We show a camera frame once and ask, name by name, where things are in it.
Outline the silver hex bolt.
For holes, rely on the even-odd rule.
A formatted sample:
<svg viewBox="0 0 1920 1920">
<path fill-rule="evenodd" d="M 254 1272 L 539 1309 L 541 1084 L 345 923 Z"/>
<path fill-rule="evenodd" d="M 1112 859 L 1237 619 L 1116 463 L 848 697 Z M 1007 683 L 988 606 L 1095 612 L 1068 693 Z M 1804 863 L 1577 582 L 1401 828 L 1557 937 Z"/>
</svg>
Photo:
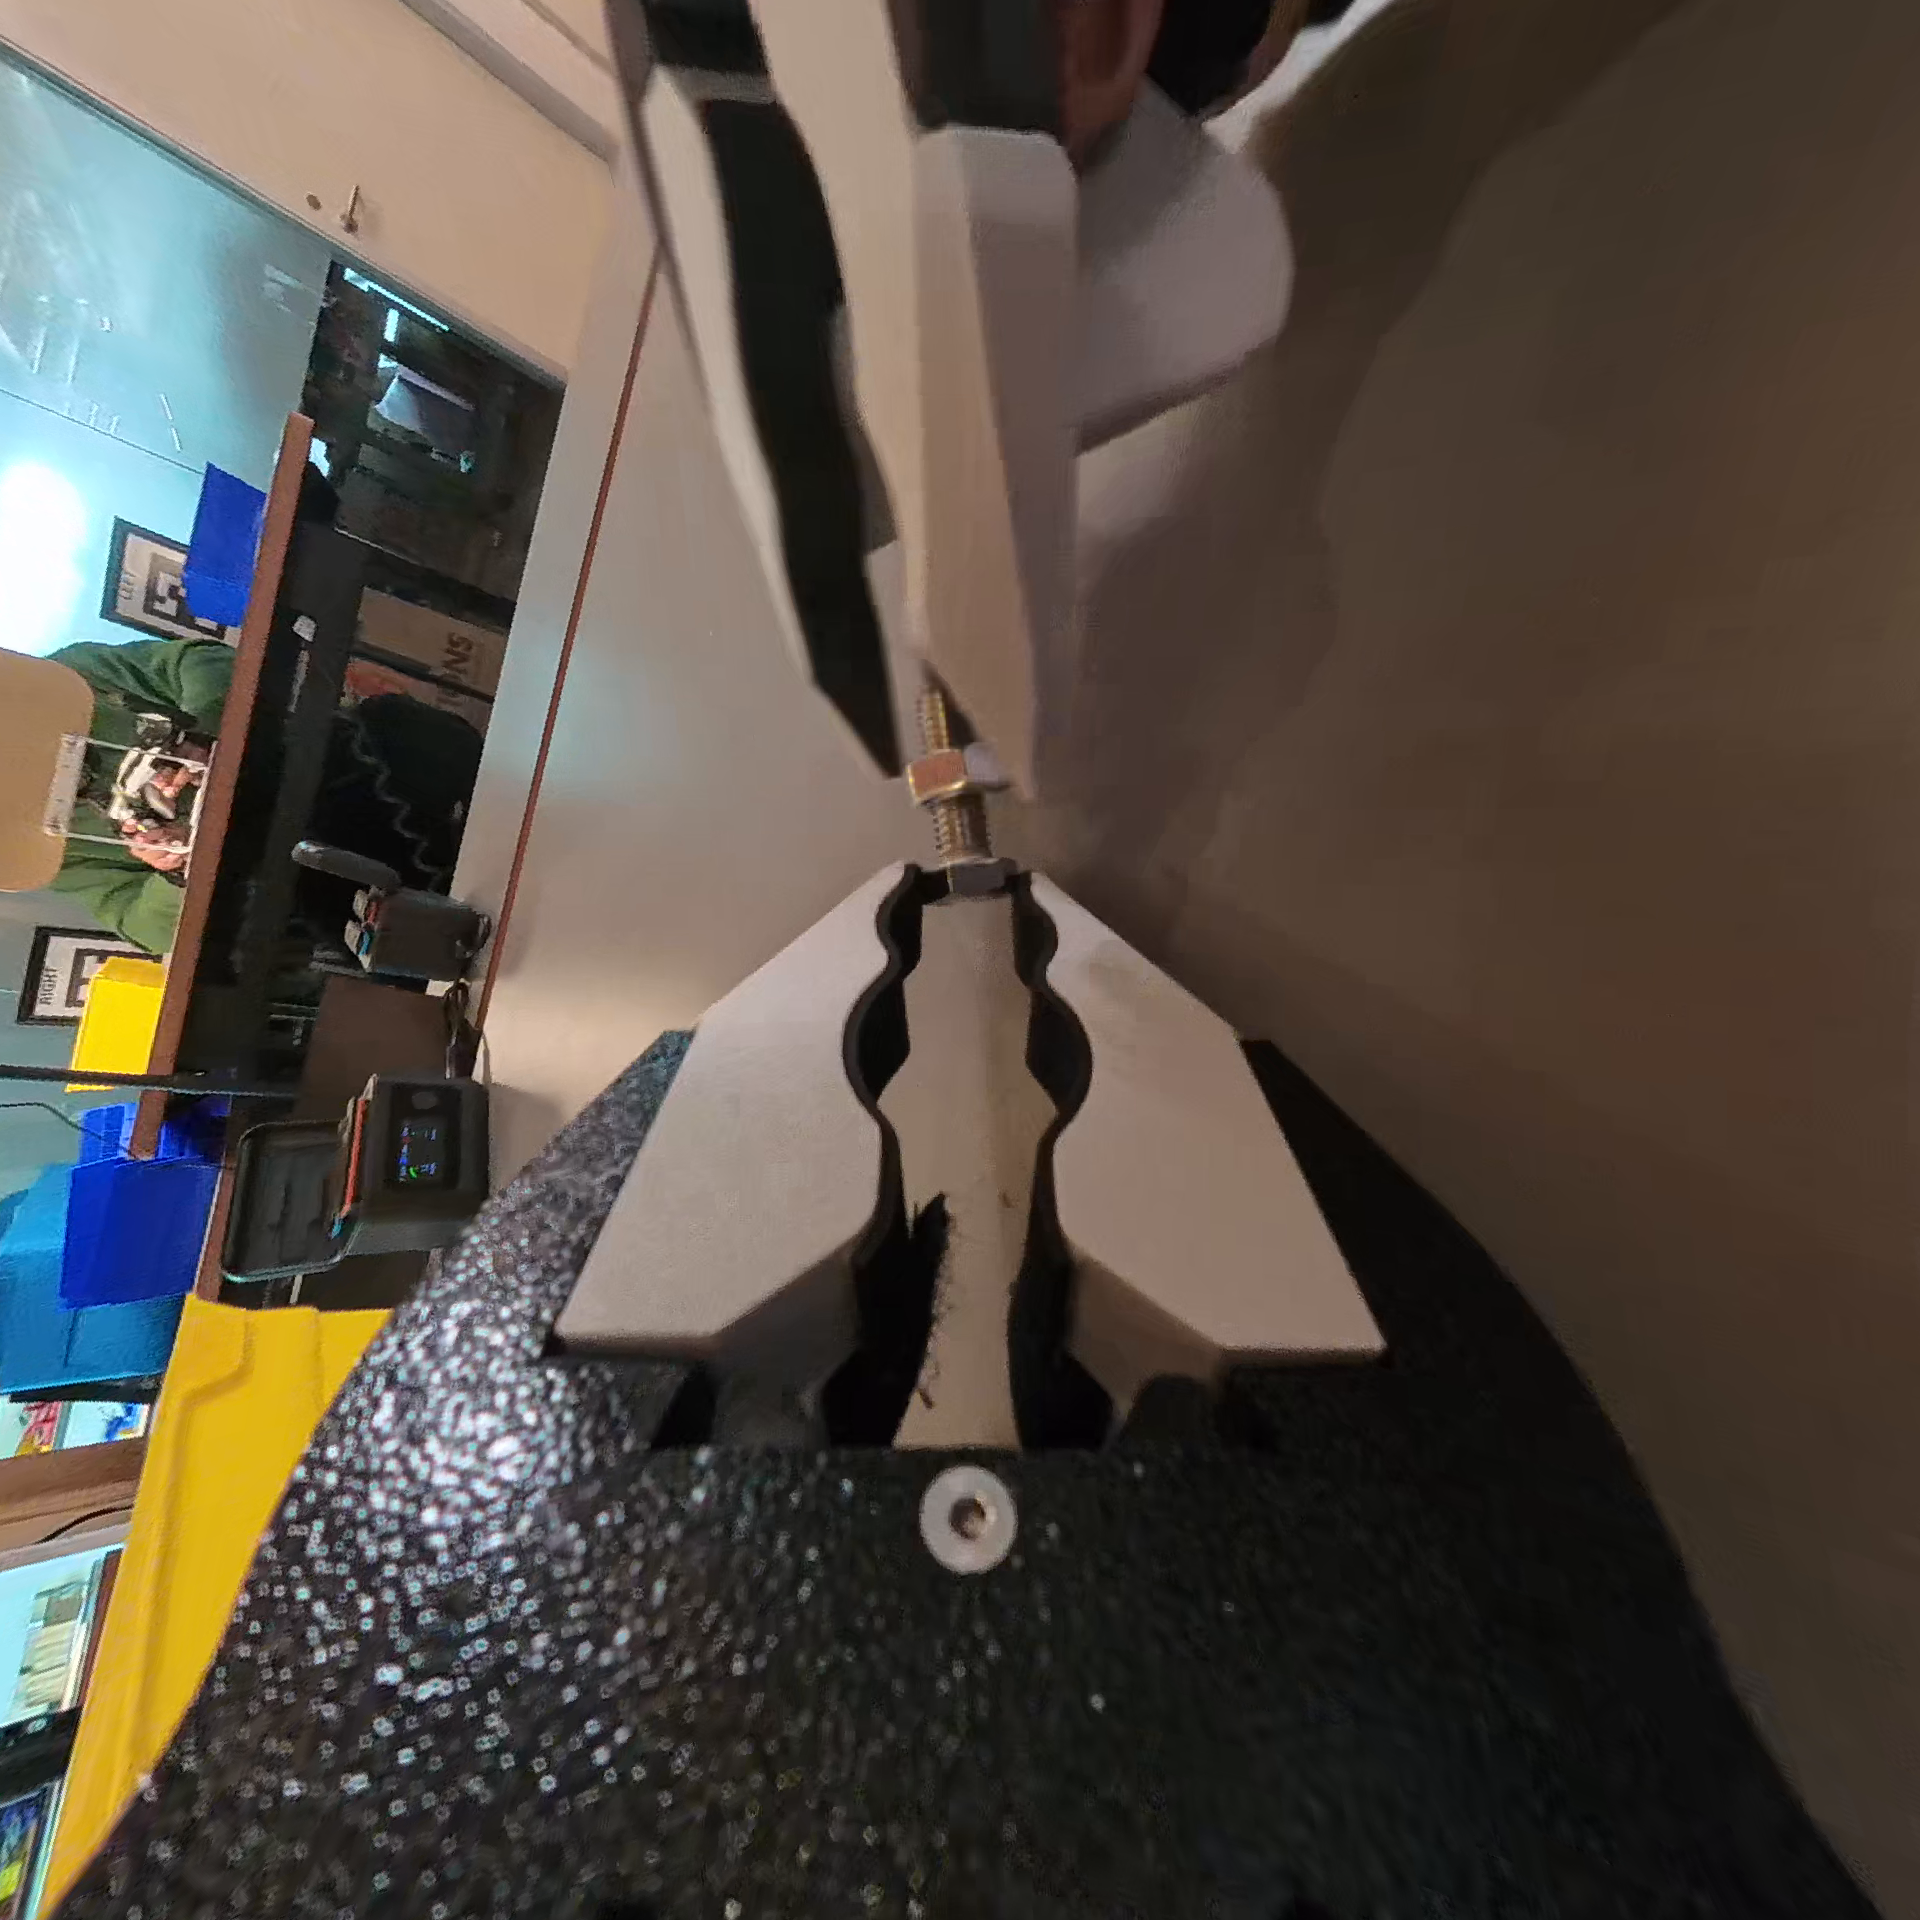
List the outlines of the silver hex bolt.
<svg viewBox="0 0 1920 1920">
<path fill-rule="evenodd" d="M 965 720 L 945 687 L 931 671 L 926 671 L 919 687 L 915 724 L 915 756 L 945 746 L 968 751 L 980 786 L 977 800 L 936 805 L 931 812 L 919 809 L 927 817 L 933 836 L 933 874 L 945 886 L 945 896 L 1010 896 L 1012 881 L 1020 878 L 1020 867 L 995 850 L 988 812 L 988 802 L 995 802 L 997 793 L 1010 791 L 995 746 L 975 734 L 975 727 Z"/>
</svg>

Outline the person's right hand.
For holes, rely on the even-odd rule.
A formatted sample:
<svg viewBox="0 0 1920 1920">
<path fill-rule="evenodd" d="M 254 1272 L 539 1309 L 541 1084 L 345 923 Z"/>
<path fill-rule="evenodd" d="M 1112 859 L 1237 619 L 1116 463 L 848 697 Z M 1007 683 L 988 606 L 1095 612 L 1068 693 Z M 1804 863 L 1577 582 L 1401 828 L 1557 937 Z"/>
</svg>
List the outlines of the person's right hand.
<svg viewBox="0 0 1920 1920">
<path fill-rule="evenodd" d="M 1161 22 L 1164 4 L 1049 4 L 1060 137 L 1076 169 L 1126 123 Z"/>
</svg>

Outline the small yellow bin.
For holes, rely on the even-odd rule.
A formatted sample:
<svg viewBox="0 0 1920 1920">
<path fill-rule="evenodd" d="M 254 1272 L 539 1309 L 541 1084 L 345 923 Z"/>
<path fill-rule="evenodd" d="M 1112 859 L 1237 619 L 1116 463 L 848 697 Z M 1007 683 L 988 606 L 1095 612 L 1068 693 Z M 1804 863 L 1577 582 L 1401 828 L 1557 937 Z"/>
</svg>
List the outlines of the small yellow bin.
<svg viewBox="0 0 1920 1920">
<path fill-rule="evenodd" d="M 147 1072 L 162 1013 L 164 975 L 164 965 L 147 957 L 111 957 L 96 969 L 74 1035 L 74 1086 L 93 1086 L 93 1070 L 107 1075 Z"/>
</svg>

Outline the cardboard box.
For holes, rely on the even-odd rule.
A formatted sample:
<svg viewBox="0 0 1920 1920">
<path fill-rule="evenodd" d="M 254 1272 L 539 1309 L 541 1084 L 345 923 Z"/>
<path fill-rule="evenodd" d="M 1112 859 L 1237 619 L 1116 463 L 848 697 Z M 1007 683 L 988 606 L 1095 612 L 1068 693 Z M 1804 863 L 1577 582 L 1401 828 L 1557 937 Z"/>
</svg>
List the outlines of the cardboard box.
<svg viewBox="0 0 1920 1920">
<path fill-rule="evenodd" d="M 360 592 L 353 667 L 404 683 L 428 705 L 474 709 L 486 716 L 504 654 L 503 630 L 375 589 Z"/>
</svg>

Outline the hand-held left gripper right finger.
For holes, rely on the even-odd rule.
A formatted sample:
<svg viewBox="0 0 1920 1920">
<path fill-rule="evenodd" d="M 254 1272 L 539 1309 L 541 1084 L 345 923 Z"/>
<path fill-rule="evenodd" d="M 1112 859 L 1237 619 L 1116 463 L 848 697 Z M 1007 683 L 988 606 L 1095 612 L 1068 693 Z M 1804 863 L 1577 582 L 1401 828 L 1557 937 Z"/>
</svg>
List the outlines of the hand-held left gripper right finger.
<svg viewBox="0 0 1920 1920">
<path fill-rule="evenodd" d="M 1049 1119 L 1007 1309 L 1020 1448 L 1098 1448 L 1153 1380 L 1373 1362 L 1385 1336 L 1237 1029 L 1036 874 L 1023 1065 Z"/>
</svg>

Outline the small black device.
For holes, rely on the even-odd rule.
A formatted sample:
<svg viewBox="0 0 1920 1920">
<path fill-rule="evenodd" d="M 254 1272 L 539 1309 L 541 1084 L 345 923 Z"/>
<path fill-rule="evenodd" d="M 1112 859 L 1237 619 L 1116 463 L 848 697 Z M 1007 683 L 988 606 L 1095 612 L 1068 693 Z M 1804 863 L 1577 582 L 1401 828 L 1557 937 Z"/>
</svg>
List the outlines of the small black device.
<svg viewBox="0 0 1920 1920">
<path fill-rule="evenodd" d="M 369 978 L 379 983 L 428 987 L 465 980 L 493 941 L 493 919 L 447 894 L 402 886 L 387 860 L 324 841 L 298 841 L 293 867 L 353 892 L 350 912 L 322 941 L 312 941 L 312 972 Z"/>
</svg>

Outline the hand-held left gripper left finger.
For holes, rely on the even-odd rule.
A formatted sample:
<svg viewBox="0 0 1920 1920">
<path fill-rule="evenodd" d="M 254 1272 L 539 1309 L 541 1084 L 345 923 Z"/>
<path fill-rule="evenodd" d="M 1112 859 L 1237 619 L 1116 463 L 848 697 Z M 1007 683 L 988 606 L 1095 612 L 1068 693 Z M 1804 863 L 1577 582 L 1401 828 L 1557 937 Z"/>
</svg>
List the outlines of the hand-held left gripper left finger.
<svg viewBox="0 0 1920 1920">
<path fill-rule="evenodd" d="M 884 867 L 720 999 L 554 1319 L 568 1360 L 682 1366 L 742 1444 L 888 1448 L 936 1323 L 949 1209 L 906 1202 L 882 1092 L 939 886 Z"/>
</svg>

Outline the yellow plastic bin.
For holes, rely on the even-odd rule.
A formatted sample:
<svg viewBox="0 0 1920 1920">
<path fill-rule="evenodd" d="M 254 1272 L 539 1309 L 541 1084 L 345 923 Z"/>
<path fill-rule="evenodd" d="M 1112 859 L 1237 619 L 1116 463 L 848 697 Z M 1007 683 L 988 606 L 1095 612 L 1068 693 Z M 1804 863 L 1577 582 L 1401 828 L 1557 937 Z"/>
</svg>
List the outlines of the yellow plastic bin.
<svg viewBox="0 0 1920 1920">
<path fill-rule="evenodd" d="M 162 1760 L 300 1455 L 390 1318 L 183 1300 L 63 1772 L 47 1917 Z"/>
</svg>

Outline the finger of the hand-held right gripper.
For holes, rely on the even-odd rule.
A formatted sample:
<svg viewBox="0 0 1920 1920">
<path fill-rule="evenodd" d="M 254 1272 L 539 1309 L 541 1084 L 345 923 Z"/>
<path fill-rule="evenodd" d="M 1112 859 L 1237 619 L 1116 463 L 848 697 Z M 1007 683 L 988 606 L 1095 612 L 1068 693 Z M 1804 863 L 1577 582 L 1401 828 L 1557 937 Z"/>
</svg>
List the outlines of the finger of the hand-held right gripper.
<svg viewBox="0 0 1920 1920">
<path fill-rule="evenodd" d="M 610 4 L 639 187 L 686 346 L 801 683 L 902 773 L 868 561 L 895 526 L 848 398 L 842 270 L 748 4 Z"/>
<path fill-rule="evenodd" d="M 921 654 L 1042 793 L 1048 649 L 1071 628 L 1079 190 L 1049 136 L 949 127 L 915 149 Z"/>
</svg>

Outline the blue plastic bin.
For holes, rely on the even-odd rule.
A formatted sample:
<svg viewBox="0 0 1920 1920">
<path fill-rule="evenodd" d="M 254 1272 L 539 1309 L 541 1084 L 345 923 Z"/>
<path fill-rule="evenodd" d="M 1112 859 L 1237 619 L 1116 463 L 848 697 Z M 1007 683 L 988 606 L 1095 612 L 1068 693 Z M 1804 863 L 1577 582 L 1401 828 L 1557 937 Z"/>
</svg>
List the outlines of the blue plastic bin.
<svg viewBox="0 0 1920 1920">
<path fill-rule="evenodd" d="M 138 1101 L 93 1107 L 74 1165 L 54 1165 L 3 1203 L 3 1396 L 103 1401 L 152 1392 L 198 1281 L 224 1108 L 212 1123 L 162 1123 L 131 1154 Z"/>
</svg>

